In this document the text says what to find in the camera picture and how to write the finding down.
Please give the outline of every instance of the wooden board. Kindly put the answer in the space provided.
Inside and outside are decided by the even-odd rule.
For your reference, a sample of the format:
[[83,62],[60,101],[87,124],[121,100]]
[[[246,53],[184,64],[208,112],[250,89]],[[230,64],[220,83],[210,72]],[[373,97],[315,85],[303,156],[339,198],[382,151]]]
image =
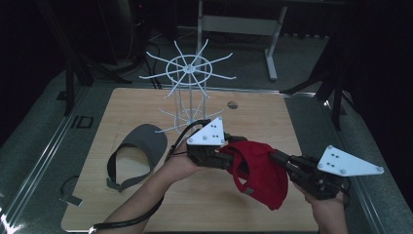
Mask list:
[[[84,200],[83,205],[67,207],[61,222],[64,230],[86,231],[93,224],[103,222],[140,186],[130,187],[122,193],[108,188],[107,160],[135,127],[141,124],[153,124],[161,129],[173,126],[173,117],[160,111],[161,108],[175,112],[174,97],[165,98],[169,92],[124,88],[113,92],[73,193]],[[193,99],[201,96],[199,91],[193,93]],[[219,115],[223,117],[226,133],[268,143],[287,154],[301,155],[282,96],[246,92],[208,92],[208,95],[206,114],[222,111]],[[187,92],[182,91],[182,97],[186,99]],[[229,101],[234,101],[238,108],[229,108]],[[166,134],[169,149],[179,133],[173,130]],[[138,154],[132,149],[131,157],[120,160],[119,181],[147,172],[145,157],[139,159]],[[199,172],[174,184],[146,228],[146,231],[314,230],[317,230],[317,225],[311,207],[291,183],[282,207],[270,211],[239,192],[232,177],[218,169]]]

